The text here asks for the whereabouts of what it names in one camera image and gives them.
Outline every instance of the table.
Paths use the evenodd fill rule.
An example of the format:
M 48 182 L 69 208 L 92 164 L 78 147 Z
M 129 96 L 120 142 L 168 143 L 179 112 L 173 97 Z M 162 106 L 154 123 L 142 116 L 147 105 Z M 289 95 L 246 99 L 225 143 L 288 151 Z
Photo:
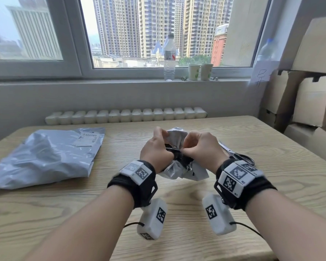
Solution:
M 231 149 L 251 156 L 256 166 L 284 194 L 326 217 L 326 162 L 281 133 L 250 116 L 195 120 L 112 123 L 102 125 L 22 128 L 0 141 L 0 159 L 37 129 L 104 126 L 106 134 L 89 178 L 0 191 L 0 260 L 19 260 L 65 219 L 100 194 L 118 169 L 139 157 L 155 126 L 209 131 Z M 161 238 L 145 241 L 135 226 L 125 228 L 112 260 L 272 260 L 264 240 L 238 226 L 230 234 L 213 234 L 202 208 L 202 198 L 213 189 L 215 177 L 200 182 L 157 177 L 155 197 L 168 212 Z M 128 222 L 138 221 L 135 209 Z M 253 227 L 241 210 L 236 221 Z

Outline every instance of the wristband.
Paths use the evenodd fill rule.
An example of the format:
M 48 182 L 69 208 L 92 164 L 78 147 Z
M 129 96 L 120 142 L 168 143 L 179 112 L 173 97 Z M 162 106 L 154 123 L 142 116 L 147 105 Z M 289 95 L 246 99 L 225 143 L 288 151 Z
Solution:
M 107 187 L 118 185 L 127 189 L 134 199 L 134 208 L 146 207 L 158 187 L 155 168 L 144 160 L 132 161 L 123 167 Z
M 248 202 L 266 189 L 276 188 L 262 171 L 243 160 L 227 159 L 216 171 L 214 188 L 230 208 L 245 211 Z

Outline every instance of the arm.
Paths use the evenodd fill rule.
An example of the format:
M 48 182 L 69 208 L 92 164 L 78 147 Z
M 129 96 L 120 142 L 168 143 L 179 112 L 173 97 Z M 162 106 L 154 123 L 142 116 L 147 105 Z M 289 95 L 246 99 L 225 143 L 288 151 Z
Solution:
M 214 174 L 227 156 L 215 136 L 192 131 L 181 150 Z M 249 198 L 246 213 L 281 261 L 326 260 L 326 219 L 274 189 Z
M 164 146 L 168 135 L 156 127 L 140 153 L 140 160 L 149 162 L 156 173 L 174 158 Z M 133 208 L 133 196 L 126 188 L 110 186 L 52 232 L 26 261 L 109 260 Z
M 326 260 L 326 219 L 276 190 L 264 190 L 246 214 L 279 260 Z

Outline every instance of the qr code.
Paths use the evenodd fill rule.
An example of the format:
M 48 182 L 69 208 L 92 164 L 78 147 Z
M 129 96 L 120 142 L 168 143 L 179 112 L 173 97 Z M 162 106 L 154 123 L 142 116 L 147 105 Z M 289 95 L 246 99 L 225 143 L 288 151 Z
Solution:
M 165 219 L 165 211 L 162 210 L 161 207 L 158 209 L 158 213 L 157 213 L 156 218 L 157 218 L 161 223 L 164 222 L 164 219 Z
M 148 173 L 143 170 L 142 168 L 139 168 L 137 171 L 135 171 L 135 173 L 142 179 L 146 179 L 146 177 L 148 176 Z
M 123 169 L 129 170 L 129 171 L 136 171 L 138 169 L 138 167 L 140 167 L 137 164 L 134 163 L 130 163 L 128 165 L 126 165 Z
M 208 214 L 209 219 L 215 218 L 217 216 L 217 213 L 213 205 L 206 207 L 205 210 L 206 213 Z
M 151 235 L 149 235 L 148 233 L 141 233 L 140 234 L 142 237 L 144 237 L 146 240 L 154 240 Z
M 244 177 L 247 172 L 244 171 L 241 167 L 236 166 L 229 172 L 232 176 L 234 176 L 237 180 L 240 180 L 242 177 Z
M 254 171 L 257 170 L 257 168 L 251 166 L 250 164 L 243 164 L 242 167 L 245 168 L 247 171 L 250 171 L 250 172 L 254 172 Z
M 231 179 L 229 176 L 226 176 L 226 179 L 222 185 L 225 188 L 227 188 L 230 192 L 233 192 L 235 188 L 235 184 L 236 184 L 235 180 Z

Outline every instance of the paper cup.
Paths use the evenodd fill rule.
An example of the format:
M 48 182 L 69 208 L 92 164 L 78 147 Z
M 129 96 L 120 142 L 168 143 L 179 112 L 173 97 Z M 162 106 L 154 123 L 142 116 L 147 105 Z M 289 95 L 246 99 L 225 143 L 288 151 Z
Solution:
M 190 81 L 198 80 L 199 69 L 200 69 L 199 64 L 189 64 L 188 65 L 188 79 Z
M 202 80 L 202 81 L 209 80 L 209 78 L 211 76 L 212 66 L 213 66 L 213 64 L 209 64 L 209 63 L 203 63 L 200 66 L 200 80 Z

